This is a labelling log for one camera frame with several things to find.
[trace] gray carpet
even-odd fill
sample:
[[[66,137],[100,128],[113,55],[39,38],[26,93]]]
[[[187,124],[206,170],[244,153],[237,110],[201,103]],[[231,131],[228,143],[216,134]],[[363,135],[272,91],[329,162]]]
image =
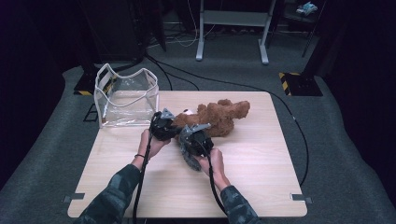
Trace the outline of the gray carpet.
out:
[[[201,91],[256,91],[247,87],[252,86],[276,94],[290,107],[309,146],[309,171],[302,190],[314,203],[307,206],[305,217],[264,218],[266,223],[396,223],[395,208],[376,173],[361,159],[348,138],[338,105],[321,77],[316,77],[316,81],[322,97],[290,97],[283,92],[278,73],[303,71],[312,53],[313,46],[301,58],[305,44],[302,36],[276,35],[268,49],[269,65],[261,63],[257,35],[207,40],[204,59],[199,63],[195,61],[196,42],[187,48],[178,43],[168,44],[166,52],[161,47],[152,47],[148,48],[148,54],[200,77],[245,85],[193,77],[163,66],[166,72],[193,82]],[[140,67],[156,74],[160,90],[171,90],[160,68],[147,59],[120,73],[129,75]],[[98,131],[97,122],[83,122],[93,98],[73,94],[81,75],[79,67],[64,73],[66,86],[61,101],[35,145],[0,192],[0,223],[73,221],[67,215],[69,204],[62,199],[74,192]],[[175,77],[170,80],[174,91],[195,91],[186,81]],[[275,97],[273,100],[301,180],[306,162],[304,140],[286,107]]]

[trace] plush toy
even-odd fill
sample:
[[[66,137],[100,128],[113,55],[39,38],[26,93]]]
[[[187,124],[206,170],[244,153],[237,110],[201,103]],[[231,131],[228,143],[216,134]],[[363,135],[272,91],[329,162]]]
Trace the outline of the plush toy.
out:
[[[219,100],[217,103],[209,103],[208,105],[198,105],[196,113],[185,110],[178,114],[172,125],[183,128],[186,124],[192,126],[194,124],[207,124],[210,127],[205,129],[209,137],[224,137],[233,130],[233,119],[245,118],[250,109],[248,101],[241,101],[233,104],[230,100]],[[201,170],[198,161],[183,147],[181,152],[186,163],[196,171]]]

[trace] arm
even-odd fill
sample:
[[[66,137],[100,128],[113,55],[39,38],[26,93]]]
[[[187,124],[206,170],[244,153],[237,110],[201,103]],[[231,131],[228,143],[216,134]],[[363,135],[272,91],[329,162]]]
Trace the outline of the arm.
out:
[[[225,211],[230,223],[262,223],[257,217],[248,201],[242,194],[231,185],[230,180],[224,172],[224,162],[222,153],[217,148],[210,152],[210,158],[213,166],[213,178],[215,185],[220,191],[220,197],[224,204]],[[207,158],[195,157],[201,164],[203,171],[209,175],[209,162]]]
[[[145,155],[148,142],[149,130],[145,130],[142,132],[137,154]],[[155,156],[169,142],[170,140],[158,141],[153,137],[148,159]],[[136,156],[131,164],[116,172],[107,187],[93,199],[74,223],[121,223],[125,210],[131,203],[134,189],[139,183],[143,159]]]

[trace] clear plastic bag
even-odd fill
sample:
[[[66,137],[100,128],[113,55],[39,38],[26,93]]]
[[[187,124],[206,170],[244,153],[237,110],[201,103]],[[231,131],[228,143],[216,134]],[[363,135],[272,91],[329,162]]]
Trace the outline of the clear plastic bag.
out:
[[[122,77],[106,63],[97,73],[93,98],[99,127],[149,125],[158,111],[157,77],[148,69]]]

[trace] black cord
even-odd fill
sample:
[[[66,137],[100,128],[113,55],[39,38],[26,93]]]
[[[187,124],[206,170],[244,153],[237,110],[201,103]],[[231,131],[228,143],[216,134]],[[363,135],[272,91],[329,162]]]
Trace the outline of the black cord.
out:
[[[155,65],[157,65],[157,66],[163,71],[163,73],[165,74],[166,78],[168,79],[168,82],[169,82],[169,86],[170,86],[171,91],[173,90],[173,87],[172,87],[172,82],[171,82],[171,80],[169,79],[169,76],[178,78],[178,79],[183,80],[183,81],[186,81],[186,82],[189,82],[191,85],[193,85],[193,86],[195,87],[196,90],[199,90],[199,88],[198,88],[197,85],[195,85],[193,82],[187,80],[186,78],[177,77],[177,76],[175,76],[175,75],[173,75],[173,74],[171,74],[171,73],[169,73],[169,72],[165,72],[165,70],[164,70],[164,69],[156,62],[156,60],[155,60],[154,58],[152,58],[151,56],[149,56],[149,55],[146,54],[145,57],[146,57],[147,59],[149,59],[150,61],[152,61]]]
[[[137,187],[136,196],[134,198],[134,212],[133,212],[133,216],[132,216],[134,224],[137,223],[137,218],[136,218],[137,206],[139,205],[140,194],[141,194],[142,188],[143,188],[143,180],[145,178],[146,166],[149,163],[149,150],[151,148],[151,139],[152,139],[152,132],[151,132],[151,127],[150,127],[149,134],[148,134],[148,145],[146,147],[146,153],[145,153],[145,157],[143,159],[142,171],[140,172],[139,186]]]
[[[149,57],[150,57],[153,61],[155,61],[155,63],[166,65],[166,66],[171,67],[171,68],[173,68],[173,69],[176,69],[176,70],[178,70],[178,71],[180,71],[180,72],[189,74],[189,75],[191,75],[191,76],[193,76],[193,77],[198,77],[198,78],[202,78],[202,79],[205,79],[205,80],[216,81],[216,82],[226,83],[226,84],[231,84],[231,85],[236,85],[236,86],[248,87],[248,88],[251,88],[251,89],[254,89],[254,90],[257,90],[257,91],[265,91],[265,92],[268,92],[270,95],[274,96],[276,99],[278,99],[278,100],[286,107],[286,109],[288,110],[289,114],[292,116],[294,122],[296,123],[296,125],[297,125],[297,127],[298,127],[298,129],[299,129],[299,131],[300,131],[300,134],[301,134],[302,138],[304,139],[305,153],[306,153],[306,165],[305,165],[305,171],[304,171],[304,175],[303,175],[302,181],[300,182],[300,187],[303,185],[303,183],[305,182],[305,179],[306,179],[306,177],[307,177],[307,175],[308,175],[308,169],[309,169],[309,149],[308,149],[308,144],[307,144],[307,142],[306,142],[306,138],[305,138],[304,132],[303,132],[303,130],[301,129],[299,122],[297,121],[297,118],[295,118],[295,117],[293,116],[293,114],[291,113],[291,110],[290,110],[290,108],[288,107],[288,105],[287,105],[287,104],[285,103],[285,101],[283,101],[279,96],[277,96],[277,95],[274,94],[273,92],[270,92],[270,91],[267,91],[267,90],[264,90],[264,89],[261,89],[261,88],[249,86],[249,85],[244,85],[244,84],[240,84],[240,83],[233,83],[233,82],[229,82],[229,81],[221,81],[221,80],[217,80],[217,79],[210,78],[210,77],[200,77],[200,76],[197,76],[197,75],[195,75],[195,74],[193,74],[193,73],[191,73],[191,72],[188,72],[188,71],[185,71],[185,70],[183,70],[183,69],[177,68],[177,67],[175,67],[175,66],[173,66],[173,65],[170,65],[170,64],[168,64],[168,63],[160,62],[160,61],[154,59],[154,58],[151,57],[151,56],[149,56]]]
[[[227,217],[227,213],[225,212],[224,205],[222,205],[218,194],[216,193],[216,188],[215,188],[215,178],[213,177],[213,166],[212,166],[212,161],[210,160],[210,155],[207,153],[206,148],[198,141],[195,140],[198,145],[201,146],[201,148],[204,150],[205,156],[207,157],[207,160],[209,161],[209,180],[210,180],[210,188],[212,188],[213,196],[215,196],[215,200],[218,203],[219,208],[221,211],[225,214]]]

